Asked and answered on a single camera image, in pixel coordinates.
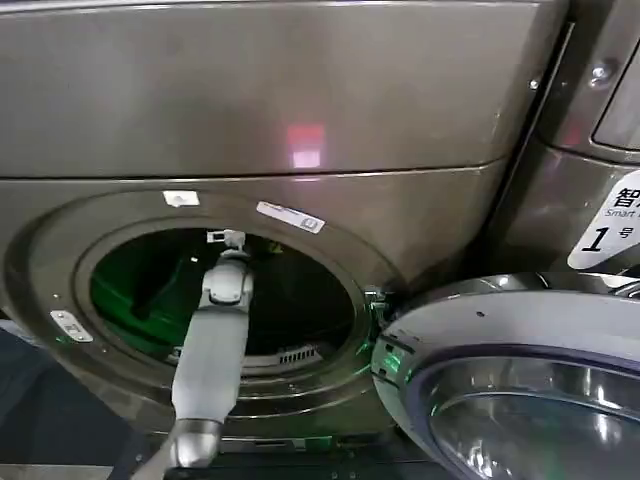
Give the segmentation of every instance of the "gray robotic arm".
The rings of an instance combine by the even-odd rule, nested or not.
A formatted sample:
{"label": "gray robotic arm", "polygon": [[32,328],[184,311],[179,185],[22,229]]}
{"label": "gray robotic arm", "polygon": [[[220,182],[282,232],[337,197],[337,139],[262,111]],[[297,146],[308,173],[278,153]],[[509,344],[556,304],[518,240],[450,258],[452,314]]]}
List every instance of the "gray robotic arm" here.
{"label": "gray robotic arm", "polygon": [[225,251],[204,277],[173,379],[175,425],[133,480],[158,480],[175,467],[204,468],[216,457],[238,398],[252,293],[246,255]]}

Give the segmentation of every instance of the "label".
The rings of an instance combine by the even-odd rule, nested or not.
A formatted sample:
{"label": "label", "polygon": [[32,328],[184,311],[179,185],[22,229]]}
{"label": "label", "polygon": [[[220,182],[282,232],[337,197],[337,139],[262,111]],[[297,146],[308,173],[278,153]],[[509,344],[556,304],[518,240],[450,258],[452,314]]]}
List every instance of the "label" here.
{"label": "label", "polygon": [[288,223],[302,230],[311,233],[319,233],[324,227],[325,221],[312,217],[306,213],[292,210],[290,208],[281,207],[268,202],[258,202],[256,210],[267,217],[275,218],[281,222]]}
{"label": "label", "polygon": [[91,334],[84,329],[72,313],[66,310],[52,310],[49,313],[62,331],[76,342],[93,342]]}
{"label": "label", "polygon": [[198,192],[190,190],[165,190],[162,192],[164,201],[171,207],[193,207],[200,205]]}
{"label": "label", "polygon": [[576,270],[594,267],[640,243],[640,171],[621,178],[569,254]]}

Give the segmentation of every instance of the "open washer door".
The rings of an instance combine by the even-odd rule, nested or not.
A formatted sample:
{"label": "open washer door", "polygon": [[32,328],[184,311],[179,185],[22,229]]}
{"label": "open washer door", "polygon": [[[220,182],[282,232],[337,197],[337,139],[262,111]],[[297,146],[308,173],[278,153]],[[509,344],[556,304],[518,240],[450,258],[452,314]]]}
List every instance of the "open washer door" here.
{"label": "open washer door", "polygon": [[464,479],[640,471],[638,280],[501,275],[429,294],[379,338],[382,402]]}

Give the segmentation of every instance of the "number 1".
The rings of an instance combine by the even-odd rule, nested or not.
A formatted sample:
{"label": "number 1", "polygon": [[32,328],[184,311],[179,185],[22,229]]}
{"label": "number 1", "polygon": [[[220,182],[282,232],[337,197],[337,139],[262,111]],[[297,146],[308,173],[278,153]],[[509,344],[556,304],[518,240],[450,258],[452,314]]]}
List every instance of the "number 1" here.
{"label": "number 1", "polygon": [[582,251],[583,252],[599,252],[600,250],[602,250],[601,248],[598,248],[598,245],[600,245],[600,242],[602,241],[602,239],[604,238],[604,236],[607,234],[608,231],[609,231],[609,227],[596,229],[596,232],[598,232],[598,236],[596,237],[595,241],[591,244],[590,247],[583,248]]}

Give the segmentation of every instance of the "drum opening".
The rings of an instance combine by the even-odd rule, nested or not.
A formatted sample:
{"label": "drum opening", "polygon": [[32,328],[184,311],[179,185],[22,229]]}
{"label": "drum opening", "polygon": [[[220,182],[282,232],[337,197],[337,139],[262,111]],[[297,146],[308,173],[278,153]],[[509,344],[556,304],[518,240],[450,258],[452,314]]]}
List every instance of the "drum opening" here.
{"label": "drum opening", "polygon": [[[146,234],[97,264],[92,302],[125,344],[177,364],[204,273],[228,248],[213,240],[213,232],[188,228]],[[329,359],[347,341],[355,320],[340,281],[283,243],[247,234],[244,249],[255,282],[244,374],[282,373]]]}

